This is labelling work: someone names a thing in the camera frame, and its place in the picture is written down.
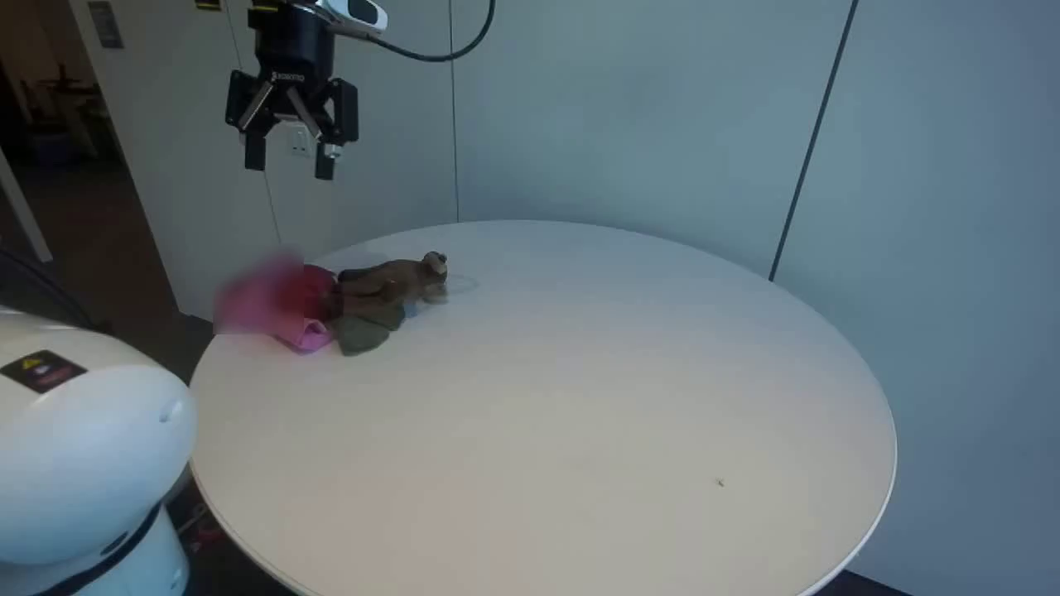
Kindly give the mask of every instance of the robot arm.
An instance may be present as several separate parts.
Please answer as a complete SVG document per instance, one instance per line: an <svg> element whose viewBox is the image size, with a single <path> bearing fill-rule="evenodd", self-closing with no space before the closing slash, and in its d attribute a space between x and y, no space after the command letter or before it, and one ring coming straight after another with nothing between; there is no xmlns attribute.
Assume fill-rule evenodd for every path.
<svg viewBox="0 0 1060 596"><path fill-rule="evenodd" d="M330 78L333 34L375 36L387 12L375 0L281 0L250 6L262 74L231 74L226 123L246 140L246 167L266 167L266 137L275 123L300 123L313 142L313 174L330 179L342 146L357 140L357 90Z"/></svg>

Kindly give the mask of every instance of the black label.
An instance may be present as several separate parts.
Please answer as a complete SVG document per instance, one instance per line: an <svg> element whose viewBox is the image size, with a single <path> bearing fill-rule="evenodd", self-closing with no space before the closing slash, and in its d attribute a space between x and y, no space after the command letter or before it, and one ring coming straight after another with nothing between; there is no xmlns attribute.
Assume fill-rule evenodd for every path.
<svg viewBox="0 0 1060 596"><path fill-rule="evenodd" d="M3 378L17 382L36 393L47 393L78 375L86 375L78 364L71 364L54 351L36 351L36 354L17 357L12 364L3 367Z"/></svg>

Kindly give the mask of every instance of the dark floor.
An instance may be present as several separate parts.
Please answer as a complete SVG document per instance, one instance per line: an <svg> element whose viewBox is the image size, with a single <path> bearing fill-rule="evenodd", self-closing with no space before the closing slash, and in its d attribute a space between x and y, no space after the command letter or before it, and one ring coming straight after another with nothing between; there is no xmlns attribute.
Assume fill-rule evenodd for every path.
<svg viewBox="0 0 1060 596"><path fill-rule="evenodd" d="M47 271L91 313L91 325L143 346L178 378L192 378L215 325L181 318L161 273L136 188L123 167L33 167L22 182L41 235L57 254ZM28 259L6 201L0 201L0 249ZM3 282L0 300L22 312L61 313L47 291ZM207 517L196 484L169 503L192 560L189 596L288 596ZM893 596L893 588L841 574L823 596Z"/></svg>

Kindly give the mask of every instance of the round white table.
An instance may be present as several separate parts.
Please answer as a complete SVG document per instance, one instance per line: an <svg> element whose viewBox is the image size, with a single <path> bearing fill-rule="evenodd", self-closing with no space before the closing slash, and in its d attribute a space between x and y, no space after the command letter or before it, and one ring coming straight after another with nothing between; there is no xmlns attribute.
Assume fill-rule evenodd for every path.
<svg viewBox="0 0 1060 596"><path fill-rule="evenodd" d="M850 344L766 278L592 226L472 220L324 259L451 254L376 351L222 331L196 479L298 591L777 596L823 586L897 469Z"/></svg>

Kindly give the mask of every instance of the doorway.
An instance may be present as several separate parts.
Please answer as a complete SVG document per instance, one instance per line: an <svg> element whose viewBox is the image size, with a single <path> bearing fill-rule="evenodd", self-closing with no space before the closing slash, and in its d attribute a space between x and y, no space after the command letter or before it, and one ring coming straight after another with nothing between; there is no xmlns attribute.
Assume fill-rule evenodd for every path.
<svg viewBox="0 0 1060 596"><path fill-rule="evenodd" d="M0 146L54 260L97 318L174 300L65 0L0 0ZM0 197L0 246L38 259Z"/></svg>

